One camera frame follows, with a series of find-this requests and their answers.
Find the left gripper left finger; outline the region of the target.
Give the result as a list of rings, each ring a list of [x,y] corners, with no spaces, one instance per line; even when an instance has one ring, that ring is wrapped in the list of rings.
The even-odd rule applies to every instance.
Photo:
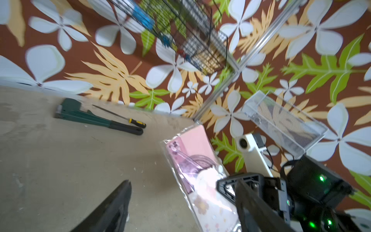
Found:
[[[132,185],[124,180],[73,232],[123,232],[128,218]]]

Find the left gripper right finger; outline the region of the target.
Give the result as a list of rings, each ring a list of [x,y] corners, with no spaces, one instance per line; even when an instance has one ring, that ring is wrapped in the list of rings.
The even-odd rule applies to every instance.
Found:
[[[235,185],[235,205],[242,232],[292,232],[251,187],[239,180]]]

